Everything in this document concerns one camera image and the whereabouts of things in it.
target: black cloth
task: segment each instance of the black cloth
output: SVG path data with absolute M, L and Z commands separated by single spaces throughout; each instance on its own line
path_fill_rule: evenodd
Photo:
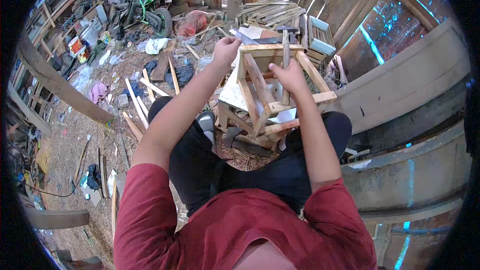
M 149 123 L 171 99 L 165 96 L 155 100 L 148 112 Z M 340 159 L 351 136 L 350 119 L 336 111 L 326 112 L 322 117 Z M 187 216 L 217 193 L 245 188 L 271 192 L 300 213 L 312 194 L 300 130 L 287 135 L 285 144 L 286 149 L 269 164 L 253 171 L 241 171 L 211 151 L 212 142 L 195 120 L 173 149 L 168 169 L 168 176 L 187 207 Z

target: knee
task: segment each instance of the knee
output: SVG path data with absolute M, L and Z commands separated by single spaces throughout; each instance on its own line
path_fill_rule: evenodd
M 352 131 L 352 123 L 350 118 L 339 111 L 328 111 L 322 114 L 325 125 L 333 125 L 337 128 L 345 129 L 345 131 Z
M 152 106 L 150 107 L 150 110 L 148 111 L 148 123 L 152 122 L 153 118 L 159 113 L 161 109 L 165 105 L 169 103 L 169 101 L 172 100 L 172 97 L 170 96 L 162 96 L 158 99 L 156 99 L 153 103 Z

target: motorcycle wheel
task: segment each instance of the motorcycle wheel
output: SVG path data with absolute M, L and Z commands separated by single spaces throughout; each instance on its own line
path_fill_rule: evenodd
M 168 9 L 164 7 L 159 7 L 158 9 L 153 11 L 153 14 L 160 18 L 161 25 L 156 26 L 152 25 L 153 33 L 159 38 L 167 38 L 172 33 L 172 16 Z
M 141 7 L 142 5 L 138 1 L 135 1 L 131 4 L 130 10 L 128 11 L 127 22 L 125 22 L 125 25 L 130 25 L 132 23 L 135 16 L 135 10 Z

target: green dirt bike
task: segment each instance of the green dirt bike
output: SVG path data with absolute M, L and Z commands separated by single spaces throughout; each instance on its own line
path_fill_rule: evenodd
M 153 33 L 157 37 L 167 38 L 172 33 L 172 17 L 169 11 L 164 7 L 154 9 L 154 2 L 159 1 L 161 0 L 130 0 L 125 25 L 130 25 L 134 16 L 140 14 L 141 10 L 140 21 L 152 26 Z

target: hand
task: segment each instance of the hand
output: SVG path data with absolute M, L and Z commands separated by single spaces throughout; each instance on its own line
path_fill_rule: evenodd
M 238 48 L 242 44 L 242 40 L 235 37 L 225 37 L 215 43 L 213 50 L 213 61 L 222 70 L 227 73 L 230 71 L 230 65 L 237 57 Z
M 307 81 L 305 80 L 305 76 L 303 76 L 303 70 L 296 60 L 290 59 L 290 63 L 286 69 L 274 63 L 269 64 L 268 69 L 273 71 L 278 81 L 287 91 L 292 93 L 293 96 L 307 91 L 310 94 Z

